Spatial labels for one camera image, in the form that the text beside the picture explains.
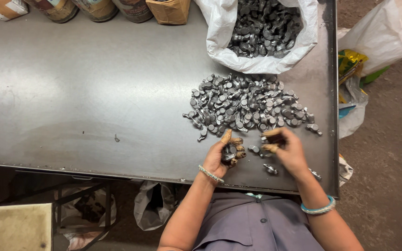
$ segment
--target woman's right hand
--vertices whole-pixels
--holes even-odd
[[[287,128],[277,128],[263,133],[264,136],[271,136],[281,133],[286,140],[284,149],[279,148],[275,144],[265,144],[262,148],[275,153],[285,168],[289,171],[294,178],[298,179],[303,174],[309,173],[308,165],[306,164],[305,156],[303,153],[302,142]]]

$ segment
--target beaded bangle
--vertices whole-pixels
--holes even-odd
[[[330,200],[330,202],[328,203],[328,205],[326,205],[323,208],[319,208],[319,209],[308,209],[304,206],[304,204],[302,203],[302,205],[300,205],[300,208],[302,209],[303,212],[307,213],[307,214],[324,214],[327,213],[328,211],[331,211],[335,206],[336,206],[336,201],[334,200],[333,197],[328,196],[328,199]]]
[[[198,168],[200,169],[201,172],[205,173],[210,178],[216,180],[218,183],[221,183],[221,184],[224,183],[223,179],[220,179],[220,178],[216,177],[215,175],[211,174],[208,170],[204,169],[204,167],[202,167],[202,165],[199,165]]]

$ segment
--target hand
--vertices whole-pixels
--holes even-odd
[[[262,148],[275,153],[285,168],[291,173],[294,178],[299,178],[302,174],[309,173],[308,165],[306,164],[305,155],[302,149],[302,142],[287,128],[278,128],[263,133],[264,136],[273,136],[281,133],[286,140],[284,149],[279,148],[275,144],[265,144]]]
[[[237,157],[232,159],[230,165],[225,165],[221,162],[221,155],[223,148],[229,143],[236,145],[238,150]],[[229,129],[224,134],[223,138],[216,142],[213,146],[210,147],[209,151],[207,152],[207,156],[204,159],[203,167],[204,169],[208,170],[211,174],[215,175],[218,178],[222,178],[229,168],[232,168],[236,165],[237,159],[243,158],[246,156],[244,153],[244,147],[238,145],[243,143],[243,139],[241,138],[232,138],[232,130]]]

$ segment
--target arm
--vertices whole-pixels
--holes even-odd
[[[275,153],[286,169],[294,176],[300,197],[306,208],[316,209],[330,202],[319,182],[308,170],[300,139],[286,128],[265,132],[267,136],[282,133],[286,139],[285,149],[276,145],[263,145],[262,148]],[[358,239],[336,210],[321,215],[308,214],[311,231],[325,251],[361,251]]]
[[[221,164],[221,151],[231,135],[232,130],[228,130],[221,141],[210,147],[203,163],[203,167],[218,178],[222,178],[228,169]],[[192,250],[216,185],[214,179],[198,172],[187,195],[165,226],[158,251]]]

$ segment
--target person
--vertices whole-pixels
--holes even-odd
[[[302,206],[309,213],[281,197],[214,193],[217,181],[199,172],[168,221],[157,251],[363,250],[349,226],[330,207],[334,200],[309,171],[300,139],[286,128],[275,130],[269,134],[281,133],[285,147],[269,144],[262,148],[275,153],[294,177]],[[221,151],[231,131],[225,137],[210,147],[202,166],[217,178],[228,170],[221,163]],[[320,214],[310,214],[318,208]]]

